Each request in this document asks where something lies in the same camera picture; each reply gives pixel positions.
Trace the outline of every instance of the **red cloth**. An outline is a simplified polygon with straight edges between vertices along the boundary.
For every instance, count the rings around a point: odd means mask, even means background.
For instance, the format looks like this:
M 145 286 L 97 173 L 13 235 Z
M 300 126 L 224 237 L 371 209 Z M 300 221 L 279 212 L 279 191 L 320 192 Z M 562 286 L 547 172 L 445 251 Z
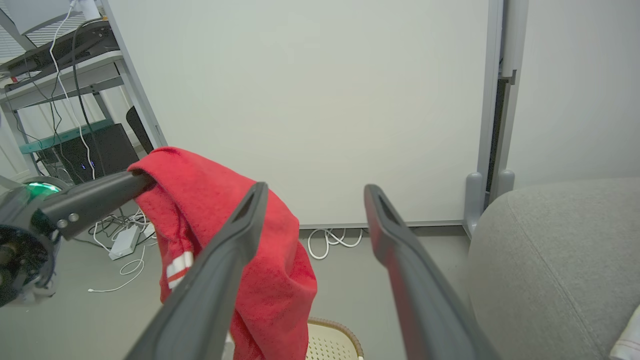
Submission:
M 255 181 L 174 147 L 154 150 L 129 167 L 135 169 L 158 183 L 136 202 L 156 227 L 164 302 Z M 260 245 L 244 268 L 231 321 L 234 360 L 305 358 L 317 283 L 298 240 L 298 226 L 298 219 L 269 191 Z

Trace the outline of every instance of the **green light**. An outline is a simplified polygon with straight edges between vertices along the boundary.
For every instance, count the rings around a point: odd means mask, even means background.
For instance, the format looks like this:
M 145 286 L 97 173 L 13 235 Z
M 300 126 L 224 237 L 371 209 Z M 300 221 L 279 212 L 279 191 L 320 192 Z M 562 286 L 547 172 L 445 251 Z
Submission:
M 54 186 L 52 184 L 47 184 L 47 183 L 28 183 L 27 186 L 41 186 L 43 188 L 47 188 L 47 189 L 51 190 L 54 193 L 60 192 L 60 188 L 58 188 L 57 186 Z
M 28 183 L 27 188 L 29 188 L 31 192 L 32 199 L 35 199 L 37 196 L 49 196 L 62 191 L 61 188 L 49 183 Z

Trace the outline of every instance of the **teal shelf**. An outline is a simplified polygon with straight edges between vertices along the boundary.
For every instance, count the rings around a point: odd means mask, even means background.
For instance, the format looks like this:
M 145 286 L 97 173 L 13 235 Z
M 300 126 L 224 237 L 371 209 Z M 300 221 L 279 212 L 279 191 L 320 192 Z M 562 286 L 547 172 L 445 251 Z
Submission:
M 109 127 L 113 125 L 113 120 L 104 119 L 91 123 L 91 127 L 94 131 L 98 131 L 100 129 L 104 129 L 105 127 Z M 87 135 L 90 133 L 89 127 L 87 125 L 81 126 L 82 135 Z M 39 142 L 30 142 L 20 146 L 20 152 L 23 154 L 31 154 L 32 152 L 41 151 L 44 149 L 48 149 L 54 145 L 58 145 L 61 142 L 66 142 L 71 139 L 75 139 L 80 137 L 80 130 L 77 128 L 65 131 L 64 133 L 58 133 L 56 138 L 50 136 L 48 138 L 41 139 Z

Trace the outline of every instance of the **white wall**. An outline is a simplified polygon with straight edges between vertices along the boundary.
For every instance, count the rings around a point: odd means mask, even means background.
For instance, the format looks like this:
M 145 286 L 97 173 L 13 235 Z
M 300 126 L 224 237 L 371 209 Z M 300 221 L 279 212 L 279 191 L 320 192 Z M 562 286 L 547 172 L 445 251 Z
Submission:
M 169 145 L 267 181 L 303 225 L 364 223 L 367 183 L 406 221 L 463 218 L 488 1 L 108 3 Z
M 639 1 L 531 1 L 519 82 L 515 188 L 640 176 Z
M 127 111 L 131 108 L 131 100 L 127 95 L 124 87 L 118 86 L 100 92 L 109 113 L 113 117 L 113 121 L 122 124 L 133 146 L 140 144 L 133 130 L 127 123 Z M 77 97 L 70 99 L 72 107 L 66 100 L 56 101 L 58 113 L 62 118 L 62 122 L 58 126 L 58 132 L 62 133 L 73 127 L 76 127 L 71 117 L 71 111 L 74 111 L 80 124 L 84 124 L 84 116 L 80 109 L 80 103 Z M 104 119 L 100 108 L 93 95 L 83 95 L 84 108 L 90 122 L 100 121 Z M 53 123 L 51 118 L 51 110 L 48 104 L 30 106 L 28 108 L 18 110 L 20 119 L 27 134 L 35 138 L 45 138 L 53 135 Z M 60 121 L 58 115 L 55 115 L 56 123 Z M 30 176 L 24 163 L 24 158 L 20 154 L 11 130 L 5 119 L 0 119 L 0 175 L 14 179 Z

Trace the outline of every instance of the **desk leg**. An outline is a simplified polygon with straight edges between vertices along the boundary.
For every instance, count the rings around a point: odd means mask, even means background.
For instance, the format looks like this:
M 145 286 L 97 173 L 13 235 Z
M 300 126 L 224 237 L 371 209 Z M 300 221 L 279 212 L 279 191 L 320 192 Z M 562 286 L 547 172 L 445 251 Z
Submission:
M 2 112 L 4 115 L 3 118 L 5 118 L 7 123 L 9 124 L 9 128 L 11 129 L 13 138 L 15 139 L 15 142 L 18 144 L 18 146 L 20 147 L 21 145 L 29 143 L 29 138 L 23 133 L 24 127 L 22 126 L 22 122 L 20 121 L 20 117 L 18 116 L 17 111 L 12 111 L 6 102 L 2 103 L 2 105 L 0 105 L 0 108 L 2 108 Z M 22 156 L 24 157 L 24 162 L 27 164 L 27 169 L 29 169 L 31 175 L 38 176 L 39 174 L 38 170 L 36 169 L 36 161 L 33 157 L 33 154 L 22 154 Z
M 140 121 L 142 121 L 142 126 L 144 126 L 145 128 L 145 131 L 149 136 L 149 140 L 151 140 L 151 145 L 154 146 L 154 149 L 157 149 L 161 146 L 166 146 L 167 143 L 164 139 L 162 131 L 160 130 L 160 125 L 158 125 L 157 123 L 156 116 L 151 109 L 151 105 L 149 105 L 148 103 L 144 91 L 138 91 L 139 87 L 135 86 L 133 78 L 129 73 L 129 68 L 127 68 L 127 65 L 123 60 L 118 60 L 115 62 L 115 64 L 118 67 L 118 71 L 120 72 L 120 77 L 122 78 L 122 82 L 124 83 L 124 88 L 127 90 L 129 97 L 131 97 L 133 106 L 138 112 Z
M 102 111 L 102 115 L 104 116 L 104 118 L 113 120 L 113 117 L 111 117 L 109 109 L 107 108 L 107 104 L 105 104 L 104 100 L 102 100 L 102 96 L 100 95 L 99 91 L 93 93 L 93 98 L 95 99 L 95 102 L 98 103 L 98 107 L 100 108 L 100 111 Z

